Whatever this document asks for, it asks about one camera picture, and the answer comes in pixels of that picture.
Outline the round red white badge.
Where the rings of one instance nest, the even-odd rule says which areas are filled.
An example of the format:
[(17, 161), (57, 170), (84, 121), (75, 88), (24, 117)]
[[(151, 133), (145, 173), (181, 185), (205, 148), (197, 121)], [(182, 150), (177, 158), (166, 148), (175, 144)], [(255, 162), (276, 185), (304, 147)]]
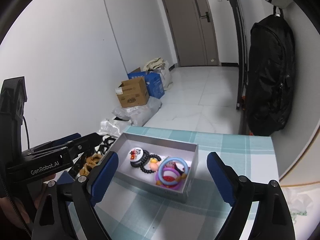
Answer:
[(141, 161), (143, 161), (145, 158), (149, 156), (149, 153), (147, 150), (143, 150), (140, 147), (133, 148), (130, 152), (130, 163), (131, 164), (138, 164)]

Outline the purple ring pig toy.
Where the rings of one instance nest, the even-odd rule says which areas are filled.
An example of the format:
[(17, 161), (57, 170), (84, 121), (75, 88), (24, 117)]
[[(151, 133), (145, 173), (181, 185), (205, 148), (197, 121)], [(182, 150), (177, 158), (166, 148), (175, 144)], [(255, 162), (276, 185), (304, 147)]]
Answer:
[(161, 177), (163, 181), (159, 178), (159, 167), (161, 165), (161, 162), (158, 161), (155, 158), (152, 158), (149, 161), (149, 168), (150, 171), (155, 172), (155, 182), (157, 186), (161, 186), (163, 188), (172, 189), (172, 190), (178, 190), (181, 188), (184, 179), (186, 178), (186, 175), (184, 173), (184, 168), (180, 169), (176, 163), (176, 161), (171, 160), (167, 163), (165, 163)]

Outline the brown boot pair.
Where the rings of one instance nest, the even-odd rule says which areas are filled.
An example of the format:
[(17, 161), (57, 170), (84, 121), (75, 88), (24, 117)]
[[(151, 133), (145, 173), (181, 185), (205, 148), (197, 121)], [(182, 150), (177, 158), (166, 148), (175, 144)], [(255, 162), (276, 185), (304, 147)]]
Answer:
[(79, 171), (80, 176), (88, 176), (89, 173), (93, 170), (93, 168), (98, 165), (102, 157), (102, 154), (95, 153), (92, 156), (86, 158), (86, 162), (83, 168)]

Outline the blue jordan shoe box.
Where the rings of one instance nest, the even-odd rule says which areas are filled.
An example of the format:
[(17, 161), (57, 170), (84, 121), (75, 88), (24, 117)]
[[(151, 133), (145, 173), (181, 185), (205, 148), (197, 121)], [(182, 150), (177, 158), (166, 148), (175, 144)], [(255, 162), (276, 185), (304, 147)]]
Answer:
[(63, 171), (63, 173), (57, 180), (58, 185), (69, 184), (73, 182), (74, 182), (74, 178), (72, 178), (72, 176), (67, 171)]

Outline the black white slippers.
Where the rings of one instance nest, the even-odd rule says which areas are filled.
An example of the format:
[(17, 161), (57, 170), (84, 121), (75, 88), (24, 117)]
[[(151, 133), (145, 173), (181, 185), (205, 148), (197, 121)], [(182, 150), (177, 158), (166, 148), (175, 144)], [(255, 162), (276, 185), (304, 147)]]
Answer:
[(105, 155), (107, 151), (111, 148), (117, 138), (110, 135), (103, 135), (102, 141), (99, 146), (95, 148), (95, 153), (100, 155)]

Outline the grey phone box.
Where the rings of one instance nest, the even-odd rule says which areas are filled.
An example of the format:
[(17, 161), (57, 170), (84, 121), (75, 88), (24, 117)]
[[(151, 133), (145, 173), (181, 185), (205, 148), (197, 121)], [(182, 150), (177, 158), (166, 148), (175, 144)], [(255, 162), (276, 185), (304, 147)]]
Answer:
[(110, 147), (115, 177), (141, 190), (185, 203), (198, 165), (198, 146), (123, 133)]

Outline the grey plastic parcel bag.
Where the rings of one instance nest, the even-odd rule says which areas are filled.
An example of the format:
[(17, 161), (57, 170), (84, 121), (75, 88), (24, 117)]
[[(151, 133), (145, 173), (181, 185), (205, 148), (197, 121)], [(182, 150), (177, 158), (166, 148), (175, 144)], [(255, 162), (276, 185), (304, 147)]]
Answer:
[(144, 126), (161, 108), (161, 100), (149, 97), (146, 105), (134, 107), (116, 107), (112, 113), (121, 120), (131, 121), (133, 126)]

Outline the white plastic bag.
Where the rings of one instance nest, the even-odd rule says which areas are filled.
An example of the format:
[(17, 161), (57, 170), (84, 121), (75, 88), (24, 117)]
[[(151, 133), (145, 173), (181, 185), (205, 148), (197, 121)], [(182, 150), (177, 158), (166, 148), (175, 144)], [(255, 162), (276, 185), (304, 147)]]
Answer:
[(306, 217), (313, 210), (313, 200), (305, 186), (282, 187), (282, 191), (289, 207), (293, 224), (296, 224), (297, 218)]

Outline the brown cardboard box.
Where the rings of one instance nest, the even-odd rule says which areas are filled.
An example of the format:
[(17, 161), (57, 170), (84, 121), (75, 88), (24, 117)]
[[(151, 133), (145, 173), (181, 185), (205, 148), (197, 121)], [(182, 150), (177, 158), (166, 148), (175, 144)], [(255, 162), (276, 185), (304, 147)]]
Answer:
[(143, 106), (148, 103), (149, 93), (144, 77), (122, 81), (115, 89), (121, 107)]

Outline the blue cardboard box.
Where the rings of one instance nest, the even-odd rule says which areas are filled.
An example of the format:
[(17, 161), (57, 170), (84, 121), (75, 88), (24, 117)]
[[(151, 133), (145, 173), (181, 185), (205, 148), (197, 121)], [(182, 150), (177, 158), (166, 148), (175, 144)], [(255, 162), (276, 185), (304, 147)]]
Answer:
[(149, 96), (160, 99), (164, 95), (163, 83), (158, 73), (141, 71), (137, 68), (127, 76), (129, 79), (144, 77)]

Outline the black hanging backpack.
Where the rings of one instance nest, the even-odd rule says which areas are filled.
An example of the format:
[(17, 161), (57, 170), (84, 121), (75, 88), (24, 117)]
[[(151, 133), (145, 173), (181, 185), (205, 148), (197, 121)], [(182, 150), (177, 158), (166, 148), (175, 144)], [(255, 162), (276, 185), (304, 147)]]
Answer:
[(245, 110), (253, 135), (270, 136), (286, 126), (295, 77), (295, 37), (283, 10), (274, 7), (251, 29)]

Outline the white cloth bag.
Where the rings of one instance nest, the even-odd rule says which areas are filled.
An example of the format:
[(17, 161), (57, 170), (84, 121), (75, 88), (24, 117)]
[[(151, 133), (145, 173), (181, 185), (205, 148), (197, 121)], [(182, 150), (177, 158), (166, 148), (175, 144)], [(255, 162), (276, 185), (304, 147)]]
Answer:
[(173, 81), (171, 72), (169, 70), (168, 61), (165, 61), (161, 57), (157, 57), (147, 62), (142, 70), (146, 73), (152, 72), (159, 74), (165, 91), (168, 91), (172, 88)]

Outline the grey brown door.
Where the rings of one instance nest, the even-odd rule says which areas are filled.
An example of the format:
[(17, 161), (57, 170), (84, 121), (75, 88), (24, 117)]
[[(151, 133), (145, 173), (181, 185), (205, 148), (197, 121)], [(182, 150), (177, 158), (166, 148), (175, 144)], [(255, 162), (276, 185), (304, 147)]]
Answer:
[(208, 0), (162, 0), (181, 67), (219, 66)]

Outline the black tripod stand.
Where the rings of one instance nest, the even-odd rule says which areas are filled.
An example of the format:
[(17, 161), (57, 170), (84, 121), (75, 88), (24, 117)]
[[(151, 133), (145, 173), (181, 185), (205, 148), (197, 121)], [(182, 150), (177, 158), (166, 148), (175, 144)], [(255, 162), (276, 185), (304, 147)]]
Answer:
[(238, 92), (236, 100), (236, 109), (239, 110), (244, 105), (243, 96), (247, 86), (247, 72), (248, 72), (248, 50), (247, 50), (247, 37), (244, 16), (240, 0), (227, 0), (232, 8), (236, 38), (238, 44)]

